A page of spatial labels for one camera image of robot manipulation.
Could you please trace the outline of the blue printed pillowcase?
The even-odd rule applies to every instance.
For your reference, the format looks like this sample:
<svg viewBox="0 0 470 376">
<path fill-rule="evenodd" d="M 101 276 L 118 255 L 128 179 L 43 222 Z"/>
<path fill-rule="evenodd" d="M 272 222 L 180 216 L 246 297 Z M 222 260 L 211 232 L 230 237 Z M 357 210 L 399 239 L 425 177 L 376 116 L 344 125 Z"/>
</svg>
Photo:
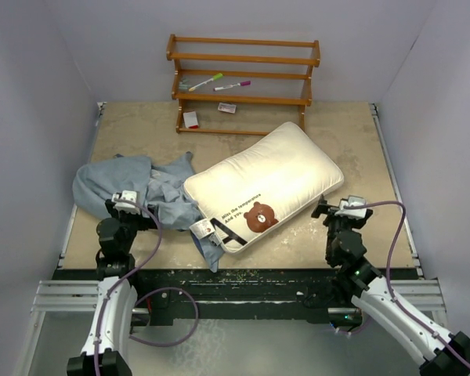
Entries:
<svg viewBox="0 0 470 376">
<path fill-rule="evenodd" d="M 164 229 L 187 231 L 203 219 L 197 203 L 183 188 L 195 174 L 192 159 L 188 151 L 163 165 L 144 155 L 85 164 L 72 183 L 74 202 L 96 218 L 105 219 L 110 216 L 105 201 L 124 190 L 135 191 L 139 204 L 147 206 Z"/>
</svg>

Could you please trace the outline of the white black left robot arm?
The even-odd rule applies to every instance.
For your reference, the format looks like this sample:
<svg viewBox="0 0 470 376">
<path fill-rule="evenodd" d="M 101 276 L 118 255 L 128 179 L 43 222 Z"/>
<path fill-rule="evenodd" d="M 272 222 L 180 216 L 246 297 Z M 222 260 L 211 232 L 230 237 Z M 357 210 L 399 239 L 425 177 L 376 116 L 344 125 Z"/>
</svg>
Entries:
<svg viewBox="0 0 470 376">
<path fill-rule="evenodd" d="M 132 307 L 143 303 L 145 287 L 136 282 L 136 260 L 131 247 L 139 231 L 157 228 L 138 199 L 125 190 L 105 202 L 110 216 L 96 227 L 96 311 L 81 354 L 67 363 L 68 375 L 130 375 L 127 364 L 127 335 Z"/>
</svg>

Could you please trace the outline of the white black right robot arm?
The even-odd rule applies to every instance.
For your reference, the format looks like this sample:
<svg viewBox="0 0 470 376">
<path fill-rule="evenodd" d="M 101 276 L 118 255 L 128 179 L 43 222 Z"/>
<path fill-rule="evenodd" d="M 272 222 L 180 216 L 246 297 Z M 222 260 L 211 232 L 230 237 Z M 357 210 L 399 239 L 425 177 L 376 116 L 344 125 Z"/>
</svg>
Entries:
<svg viewBox="0 0 470 376">
<path fill-rule="evenodd" d="M 408 302 L 392 286 L 391 272 L 381 272 L 366 258 L 360 229 L 375 204 L 348 196 L 339 204 L 320 198 L 312 216 L 325 217 L 325 260 L 336 270 L 332 295 L 340 306 L 354 305 L 403 347 L 421 375 L 470 375 L 470 337 L 452 333 Z"/>
</svg>

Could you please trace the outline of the cream white pillow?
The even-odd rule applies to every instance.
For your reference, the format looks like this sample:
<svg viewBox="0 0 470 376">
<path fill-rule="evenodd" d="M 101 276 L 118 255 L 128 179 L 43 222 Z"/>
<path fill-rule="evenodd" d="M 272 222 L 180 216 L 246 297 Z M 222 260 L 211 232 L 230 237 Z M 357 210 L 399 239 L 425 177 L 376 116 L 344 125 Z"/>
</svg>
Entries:
<svg viewBox="0 0 470 376">
<path fill-rule="evenodd" d="M 229 254 L 244 251 L 344 183 L 341 169 L 293 122 L 184 182 Z"/>
</svg>

